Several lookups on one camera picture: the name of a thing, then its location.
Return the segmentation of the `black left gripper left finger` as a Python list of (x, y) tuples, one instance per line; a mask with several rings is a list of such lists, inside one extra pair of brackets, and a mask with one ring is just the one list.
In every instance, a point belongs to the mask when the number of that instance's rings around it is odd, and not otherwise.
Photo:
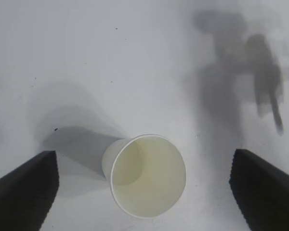
[(0, 178), (0, 231), (41, 229), (59, 189), (55, 151), (44, 151)]

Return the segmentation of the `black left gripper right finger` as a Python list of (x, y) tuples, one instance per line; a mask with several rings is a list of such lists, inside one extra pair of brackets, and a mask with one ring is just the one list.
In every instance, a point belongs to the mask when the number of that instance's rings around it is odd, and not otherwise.
[(246, 149), (236, 149), (230, 188), (252, 231), (289, 231), (289, 175)]

